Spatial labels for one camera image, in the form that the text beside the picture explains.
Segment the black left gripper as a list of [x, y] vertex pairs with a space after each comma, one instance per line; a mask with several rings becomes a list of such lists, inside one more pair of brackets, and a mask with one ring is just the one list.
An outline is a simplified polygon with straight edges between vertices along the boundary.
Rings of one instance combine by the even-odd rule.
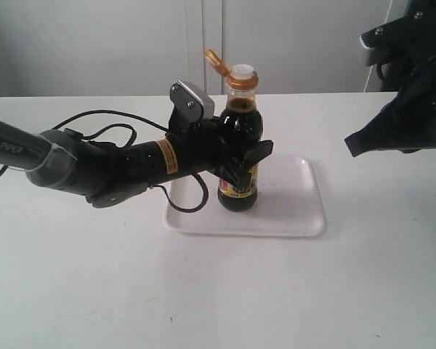
[[273, 152], [272, 140], [231, 145], [217, 116], [191, 122], [178, 109], [171, 112], [160, 178], [180, 178], [208, 171], [235, 187], [248, 187], [251, 170]]

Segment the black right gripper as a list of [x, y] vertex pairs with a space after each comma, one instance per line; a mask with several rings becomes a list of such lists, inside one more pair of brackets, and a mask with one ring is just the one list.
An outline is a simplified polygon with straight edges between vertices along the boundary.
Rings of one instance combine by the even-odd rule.
[[370, 47], [384, 50], [383, 60], [372, 66], [397, 96], [344, 139], [351, 155], [436, 149], [436, 95], [430, 95], [436, 92], [436, 1], [412, 1], [402, 17], [361, 35]]

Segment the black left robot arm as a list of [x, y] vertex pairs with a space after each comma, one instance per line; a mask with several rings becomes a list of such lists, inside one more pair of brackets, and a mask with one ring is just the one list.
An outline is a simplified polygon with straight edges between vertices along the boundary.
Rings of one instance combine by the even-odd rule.
[[273, 151], [271, 140], [233, 136], [213, 115], [173, 110], [162, 140], [124, 146], [83, 135], [66, 123], [38, 135], [0, 121], [0, 166], [28, 180], [83, 196], [96, 208], [120, 204], [150, 188], [209, 172], [242, 188], [250, 170]]

